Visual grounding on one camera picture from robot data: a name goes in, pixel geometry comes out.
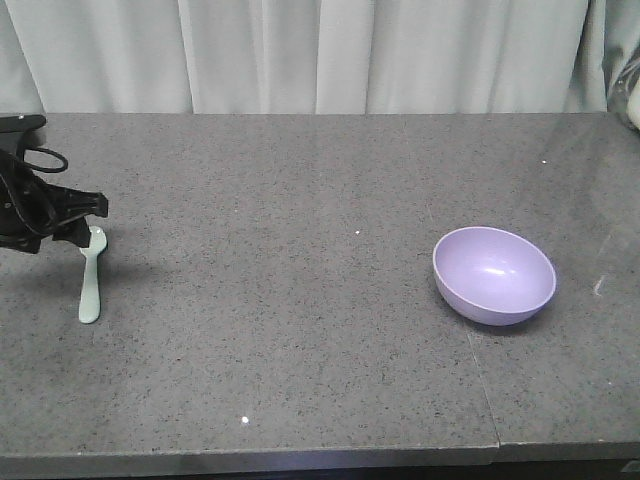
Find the purple bowl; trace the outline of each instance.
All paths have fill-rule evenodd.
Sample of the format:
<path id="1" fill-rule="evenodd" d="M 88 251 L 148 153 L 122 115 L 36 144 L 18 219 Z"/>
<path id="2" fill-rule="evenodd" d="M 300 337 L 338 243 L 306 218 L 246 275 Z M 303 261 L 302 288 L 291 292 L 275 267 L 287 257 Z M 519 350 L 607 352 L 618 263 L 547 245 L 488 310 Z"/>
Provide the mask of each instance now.
<path id="1" fill-rule="evenodd" d="M 486 325 L 511 325 L 553 296 L 556 272 L 538 247 L 491 227 L 454 230 L 433 249 L 438 290 L 461 315 Z"/>

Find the spoon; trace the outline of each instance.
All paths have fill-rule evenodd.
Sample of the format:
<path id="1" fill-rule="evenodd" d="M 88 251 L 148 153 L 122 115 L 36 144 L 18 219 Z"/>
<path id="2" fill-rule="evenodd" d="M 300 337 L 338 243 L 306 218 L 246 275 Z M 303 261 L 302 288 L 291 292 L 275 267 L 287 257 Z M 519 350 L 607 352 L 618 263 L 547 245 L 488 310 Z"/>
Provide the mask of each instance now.
<path id="1" fill-rule="evenodd" d="M 84 281 L 80 293 L 78 318 L 82 323 L 93 323 L 100 316 L 100 291 L 98 289 L 98 255 L 107 248 L 107 236 L 100 227 L 89 227 L 91 241 L 80 252 L 86 257 Z"/>

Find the spoon handle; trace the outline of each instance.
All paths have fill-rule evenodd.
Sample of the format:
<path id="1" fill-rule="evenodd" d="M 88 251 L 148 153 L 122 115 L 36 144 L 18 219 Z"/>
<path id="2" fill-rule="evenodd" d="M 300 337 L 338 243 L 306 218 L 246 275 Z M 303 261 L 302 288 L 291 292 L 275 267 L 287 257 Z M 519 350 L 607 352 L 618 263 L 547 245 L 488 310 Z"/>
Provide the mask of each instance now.
<path id="1" fill-rule="evenodd" d="M 88 256 L 84 265 L 84 280 L 80 292 L 78 317 L 82 323 L 93 323 L 100 316 L 100 291 L 98 290 L 98 257 Z"/>

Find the white curtain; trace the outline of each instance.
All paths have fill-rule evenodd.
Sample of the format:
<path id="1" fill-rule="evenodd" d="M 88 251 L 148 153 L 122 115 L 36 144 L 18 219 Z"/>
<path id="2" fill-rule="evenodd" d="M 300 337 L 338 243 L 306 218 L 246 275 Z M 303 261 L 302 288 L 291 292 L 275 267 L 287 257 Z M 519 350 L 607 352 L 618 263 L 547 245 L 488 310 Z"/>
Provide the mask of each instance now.
<path id="1" fill-rule="evenodd" d="M 603 110 L 611 9 L 605 0 L 0 0 L 0 111 Z M 625 28 L 640 34 L 633 18 Z"/>

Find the gray countertop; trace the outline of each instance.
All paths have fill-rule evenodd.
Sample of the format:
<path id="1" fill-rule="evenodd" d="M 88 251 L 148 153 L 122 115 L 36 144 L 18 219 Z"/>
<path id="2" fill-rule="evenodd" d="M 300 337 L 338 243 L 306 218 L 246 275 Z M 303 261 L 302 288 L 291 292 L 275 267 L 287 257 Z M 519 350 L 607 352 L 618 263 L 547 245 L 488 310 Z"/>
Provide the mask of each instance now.
<path id="1" fill-rule="evenodd" d="M 84 258 L 0 251 L 0 476 L 640 456 L 640 136 L 607 114 L 49 115 L 103 191 Z M 431 251 L 491 225 L 548 308 L 450 310 Z"/>

